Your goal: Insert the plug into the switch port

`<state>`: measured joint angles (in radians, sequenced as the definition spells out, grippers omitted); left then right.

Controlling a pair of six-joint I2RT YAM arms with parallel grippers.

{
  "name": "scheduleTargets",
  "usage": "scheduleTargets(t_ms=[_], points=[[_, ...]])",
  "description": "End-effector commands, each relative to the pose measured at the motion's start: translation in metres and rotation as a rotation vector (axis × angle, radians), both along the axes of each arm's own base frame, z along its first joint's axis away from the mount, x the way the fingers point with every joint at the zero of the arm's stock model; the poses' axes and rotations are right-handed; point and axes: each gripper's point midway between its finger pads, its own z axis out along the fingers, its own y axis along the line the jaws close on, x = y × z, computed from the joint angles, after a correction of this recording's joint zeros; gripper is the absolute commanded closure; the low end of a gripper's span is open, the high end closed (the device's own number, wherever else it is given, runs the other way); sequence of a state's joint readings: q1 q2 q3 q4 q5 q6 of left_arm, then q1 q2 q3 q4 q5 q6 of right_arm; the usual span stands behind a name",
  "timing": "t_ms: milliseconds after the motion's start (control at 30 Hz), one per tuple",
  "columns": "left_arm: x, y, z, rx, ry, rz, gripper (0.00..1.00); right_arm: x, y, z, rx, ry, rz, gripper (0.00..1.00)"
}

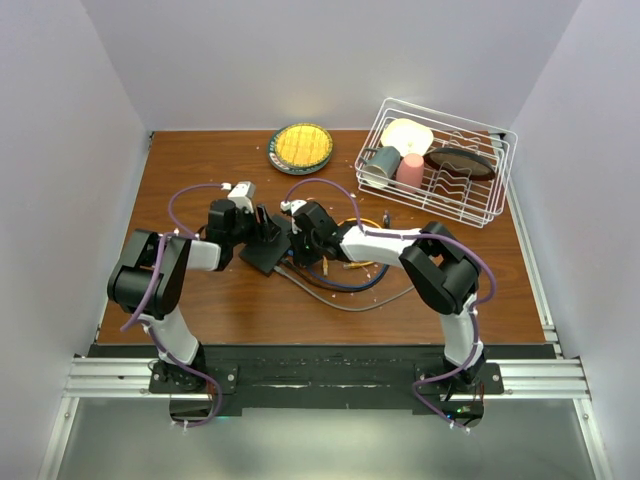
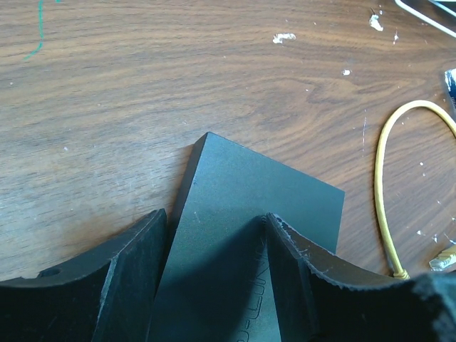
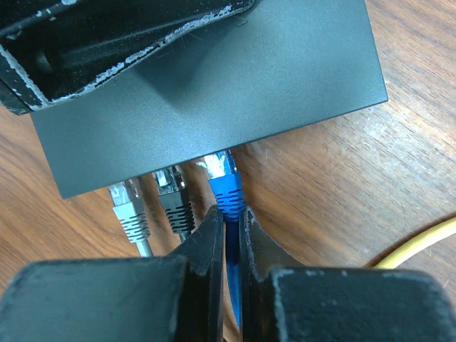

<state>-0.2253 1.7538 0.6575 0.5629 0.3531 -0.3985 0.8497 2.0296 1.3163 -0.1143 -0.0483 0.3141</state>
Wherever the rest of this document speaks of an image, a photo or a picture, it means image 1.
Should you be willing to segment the black network switch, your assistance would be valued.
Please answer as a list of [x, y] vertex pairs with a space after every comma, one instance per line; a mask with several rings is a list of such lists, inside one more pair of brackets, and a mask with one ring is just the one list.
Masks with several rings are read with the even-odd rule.
[[273, 222], [280, 229], [273, 241], [249, 243], [239, 253], [239, 257], [243, 262], [267, 277], [274, 273], [275, 267], [279, 265], [291, 249], [289, 239], [290, 221], [280, 215], [275, 215]]

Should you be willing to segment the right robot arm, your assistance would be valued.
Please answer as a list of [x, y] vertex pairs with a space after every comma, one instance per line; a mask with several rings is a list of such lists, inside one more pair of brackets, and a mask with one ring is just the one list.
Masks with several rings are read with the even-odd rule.
[[320, 258], [374, 262], [405, 271], [421, 300], [440, 318], [445, 338], [445, 379], [459, 393], [481, 380], [483, 343], [477, 324], [480, 265], [440, 223], [422, 229], [372, 228], [354, 221], [337, 224], [315, 201], [283, 201], [291, 218], [294, 260], [307, 266]]

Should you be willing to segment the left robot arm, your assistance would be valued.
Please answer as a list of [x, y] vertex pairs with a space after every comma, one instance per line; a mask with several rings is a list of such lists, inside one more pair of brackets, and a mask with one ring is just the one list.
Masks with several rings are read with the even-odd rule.
[[186, 272], [222, 271], [241, 245], [240, 257], [270, 275], [290, 247], [290, 226], [249, 201], [211, 203], [202, 237], [137, 229], [107, 284], [109, 300], [129, 315], [121, 330], [139, 325], [156, 345], [160, 377], [185, 392], [210, 386], [202, 344], [180, 310]]

